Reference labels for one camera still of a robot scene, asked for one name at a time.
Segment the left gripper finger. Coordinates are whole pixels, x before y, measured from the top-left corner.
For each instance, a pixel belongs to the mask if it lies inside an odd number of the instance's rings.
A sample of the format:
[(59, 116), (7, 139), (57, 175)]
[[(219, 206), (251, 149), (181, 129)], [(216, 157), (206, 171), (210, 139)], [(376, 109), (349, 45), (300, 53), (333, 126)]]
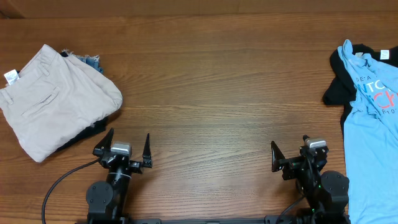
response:
[(146, 142), (144, 145), (144, 150), (142, 153), (143, 161), (149, 162), (151, 160), (151, 151), (150, 151), (150, 134), (148, 133), (146, 136)]
[(113, 140), (114, 128), (111, 128), (105, 137), (94, 147), (94, 151), (109, 151)]

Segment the light blue printed t-shirt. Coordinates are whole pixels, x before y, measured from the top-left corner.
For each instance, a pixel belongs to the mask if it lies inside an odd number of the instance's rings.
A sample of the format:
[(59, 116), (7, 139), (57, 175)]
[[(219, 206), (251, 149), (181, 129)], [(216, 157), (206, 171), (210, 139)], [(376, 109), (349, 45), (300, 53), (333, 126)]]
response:
[(356, 97), (344, 123), (349, 218), (352, 223), (397, 223), (397, 67), (350, 40), (337, 48)]

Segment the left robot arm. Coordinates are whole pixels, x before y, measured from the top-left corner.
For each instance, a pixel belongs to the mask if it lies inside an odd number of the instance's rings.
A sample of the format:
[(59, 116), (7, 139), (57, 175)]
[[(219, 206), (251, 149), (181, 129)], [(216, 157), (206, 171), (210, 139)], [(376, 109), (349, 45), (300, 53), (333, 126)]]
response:
[(113, 135), (114, 129), (110, 129), (93, 149), (93, 155), (108, 174), (105, 181), (93, 183), (86, 191), (88, 223), (132, 223), (130, 216), (123, 212), (131, 176), (152, 167), (149, 134), (141, 161), (132, 160), (132, 146), (128, 142), (113, 141)]

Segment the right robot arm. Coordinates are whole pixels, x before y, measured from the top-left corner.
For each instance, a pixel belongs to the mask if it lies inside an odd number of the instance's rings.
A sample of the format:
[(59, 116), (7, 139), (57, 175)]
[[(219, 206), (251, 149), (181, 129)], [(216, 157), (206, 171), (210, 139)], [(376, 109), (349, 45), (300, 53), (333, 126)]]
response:
[(271, 142), (272, 171), (282, 171), (284, 180), (295, 180), (301, 197), (280, 215), (268, 215), (265, 223), (349, 223), (345, 207), (349, 202), (349, 178), (329, 170), (327, 143), (321, 138), (303, 136), (297, 157), (286, 158), (277, 144)]

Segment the dark folded garment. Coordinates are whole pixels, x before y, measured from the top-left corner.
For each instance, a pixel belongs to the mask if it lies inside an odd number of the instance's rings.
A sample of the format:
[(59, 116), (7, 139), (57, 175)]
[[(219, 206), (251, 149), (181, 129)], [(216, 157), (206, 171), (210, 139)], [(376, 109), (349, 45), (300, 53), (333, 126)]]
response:
[(77, 134), (74, 138), (72, 138), (71, 140), (69, 140), (67, 143), (65, 143), (64, 145), (60, 146), (56, 152), (64, 150), (70, 146), (72, 146), (73, 144), (92, 137), (94, 135), (97, 135), (99, 133), (102, 133), (104, 131), (106, 131), (106, 123), (108, 121), (108, 117), (103, 118), (102, 120), (96, 121), (94, 122), (91, 126), (85, 128), (82, 132), (80, 132), (79, 134)]

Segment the folded beige shorts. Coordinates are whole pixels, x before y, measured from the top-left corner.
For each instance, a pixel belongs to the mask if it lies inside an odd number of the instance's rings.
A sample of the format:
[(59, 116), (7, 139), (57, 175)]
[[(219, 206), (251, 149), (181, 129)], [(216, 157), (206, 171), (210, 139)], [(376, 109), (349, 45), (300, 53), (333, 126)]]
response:
[(116, 85), (73, 55), (43, 45), (1, 89), (1, 109), (21, 148), (43, 162), (86, 128), (120, 109)]

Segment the black t-shirt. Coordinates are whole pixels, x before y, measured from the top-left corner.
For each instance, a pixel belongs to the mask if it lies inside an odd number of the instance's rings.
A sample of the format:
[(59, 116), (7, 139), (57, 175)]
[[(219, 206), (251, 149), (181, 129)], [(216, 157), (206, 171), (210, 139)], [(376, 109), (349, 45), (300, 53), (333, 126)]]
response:
[[(389, 59), (380, 59), (381, 52), (374, 51), (372, 48), (363, 45), (353, 45), (353, 53), (370, 54), (373, 59), (382, 61), (386, 64), (397, 67), (397, 46), (389, 49)], [(341, 61), (338, 51), (334, 51), (330, 56), (330, 65), (335, 74), (335, 78), (323, 95), (323, 102), (327, 106), (344, 106), (343, 114), (340, 119), (341, 131), (344, 133), (344, 123), (351, 113), (351, 101), (356, 98), (356, 89), (354, 83), (345, 69), (344, 63)]]

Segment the folded denim shorts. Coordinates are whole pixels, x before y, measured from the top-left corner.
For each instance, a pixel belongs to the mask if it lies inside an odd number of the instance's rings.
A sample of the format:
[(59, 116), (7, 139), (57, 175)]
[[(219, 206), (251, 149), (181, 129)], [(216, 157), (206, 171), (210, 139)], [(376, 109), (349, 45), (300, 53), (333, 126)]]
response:
[(90, 56), (90, 55), (75, 55), (73, 52), (69, 51), (68, 49), (63, 49), (60, 53), (62, 57), (68, 57), (68, 56), (74, 56), (77, 59), (81, 60), (83, 63), (93, 67), (95, 70), (103, 74), (104, 70), (102, 67), (100, 67), (100, 56), (95, 55), (95, 56)]

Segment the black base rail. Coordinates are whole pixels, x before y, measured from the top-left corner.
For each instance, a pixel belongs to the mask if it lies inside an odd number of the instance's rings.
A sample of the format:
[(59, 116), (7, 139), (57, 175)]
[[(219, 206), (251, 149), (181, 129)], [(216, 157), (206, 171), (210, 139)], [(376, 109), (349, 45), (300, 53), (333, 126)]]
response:
[(264, 218), (227, 218), (219, 220), (204, 220), (204, 219), (188, 219), (188, 220), (161, 220), (161, 219), (138, 219), (132, 220), (130, 218), (122, 219), (121, 221), (114, 220), (96, 220), (78, 222), (78, 224), (349, 224), (351, 223), (348, 217), (342, 217), (333, 220), (327, 217), (313, 217), (304, 216), (296, 217), (293, 215), (284, 215), (278, 218), (277, 215), (267, 215)]

